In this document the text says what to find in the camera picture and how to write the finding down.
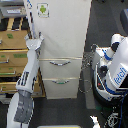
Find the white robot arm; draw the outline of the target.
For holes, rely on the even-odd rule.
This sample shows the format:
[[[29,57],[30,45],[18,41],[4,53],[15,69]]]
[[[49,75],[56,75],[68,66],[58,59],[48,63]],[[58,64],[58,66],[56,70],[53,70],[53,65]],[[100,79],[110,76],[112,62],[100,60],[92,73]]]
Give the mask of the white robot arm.
[[[39,55],[43,40],[44,36],[42,34],[33,39],[30,39],[28,35],[25,36],[28,47],[28,62],[16,83],[17,92],[13,95],[9,104],[6,128],[29,127],[34,110],[34,101],[31,95],[37,79]]]

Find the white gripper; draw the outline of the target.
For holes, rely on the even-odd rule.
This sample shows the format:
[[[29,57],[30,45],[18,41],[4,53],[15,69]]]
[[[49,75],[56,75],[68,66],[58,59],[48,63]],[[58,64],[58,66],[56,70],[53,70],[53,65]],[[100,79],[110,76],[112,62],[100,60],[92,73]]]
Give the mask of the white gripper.
[[[41,32],[39,32],[39,39],[30,39],[28,34],[24,37],[24,39],[29,50],[37,50],[41,47],[41,42],[44,40],[44,36]]]

